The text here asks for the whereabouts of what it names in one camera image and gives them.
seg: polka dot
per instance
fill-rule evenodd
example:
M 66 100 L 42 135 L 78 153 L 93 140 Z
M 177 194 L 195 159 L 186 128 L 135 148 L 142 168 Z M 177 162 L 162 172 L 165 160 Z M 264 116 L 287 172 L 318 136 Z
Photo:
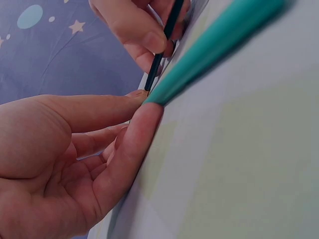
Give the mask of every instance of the polka dot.
M 52 17 L 49 18 L 49 22 L 53 22 L 54 20 L 55 20 L 55 17 L 54 17 L 54 16 L 52 16 Z
M 17 26 L 20 29 L 28 29 L 36 25 L 42 18 L 43 9 L 40 5 L 32 5 L 21 13 Z

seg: pencil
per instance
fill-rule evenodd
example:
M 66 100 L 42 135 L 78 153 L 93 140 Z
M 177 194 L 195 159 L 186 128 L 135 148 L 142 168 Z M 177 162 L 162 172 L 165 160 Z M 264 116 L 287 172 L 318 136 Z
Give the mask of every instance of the pencil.
M 166 38 L 169 40 L 171 37 L 171 34 L 173 33 L 175 24 L 177 22 L 180 10 L 183 6 L 184 0 L 175 0 L 174 5 L 170 11 L 170 14 L 168 16 L 167 19 L 167 23 L 166 26 L 164 28 L 164 34 L 166 36 Z M 159 70 L 159 66 L 160 66 L 160 62 L 163 58 L 164 53 L 160 53 L 160 54 L 156 54 L 150 69 L 150 73 L 148 75 L 148 78 L 146 80 L 146 84 L 145 84 L 145 90 L 146 91 L 150 91 L 152 88 L 152 84 L 154 82 L 155 77 L 158 74 L 158 70 Z

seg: white star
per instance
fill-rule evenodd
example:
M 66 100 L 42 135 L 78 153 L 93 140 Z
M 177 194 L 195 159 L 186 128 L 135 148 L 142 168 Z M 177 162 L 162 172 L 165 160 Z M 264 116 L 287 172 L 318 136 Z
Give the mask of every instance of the white star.
M 69 26 L 69 28 L 72 29 L 72 35 L 77 33 L 78 31 L 83 31 L 83 25 L 85 22 L 79 22 L 78 20 L 75 20 L 74 24 Z
M 4 42 L 4 40 L 1 39 L 0 37 L 0 48 L 1 48 L 1 44 Z

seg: purple fabric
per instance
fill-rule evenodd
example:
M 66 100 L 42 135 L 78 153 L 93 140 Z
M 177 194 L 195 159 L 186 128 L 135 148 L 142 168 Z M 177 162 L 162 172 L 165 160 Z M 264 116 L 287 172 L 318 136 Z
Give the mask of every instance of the purple fabric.
M 40 21 L 20 29 L 19 16 L 34 4 Z M 83 32 L 72 34 L 75 20 L 85 22 Z M 0 104 L 38 94 L 124 95 L 142 76 L 87 0 L 2 0 L 0 37 Z

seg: hand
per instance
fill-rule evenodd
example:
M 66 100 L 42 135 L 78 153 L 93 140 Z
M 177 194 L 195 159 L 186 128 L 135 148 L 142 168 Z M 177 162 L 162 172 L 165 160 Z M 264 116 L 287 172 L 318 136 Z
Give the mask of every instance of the hand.
M 173 43 L 167 41 L 163 27 L 158 24 L 148 4 L 165 25 L 174 0 L 89 0 L 89 3 L 143 71 L 150 71 L 153 53 L 165 52 L 164 57 L 172 55 Z M 190 0 L 184 0 L 172 40 L 181 38 L 183 20 L 189 7 Z
M 145 97 L 38 96 L 0 106 L 0 238 L 65 239 L 98 223 L 133 183 L 161 118 L 158 105 L 137 110 Z

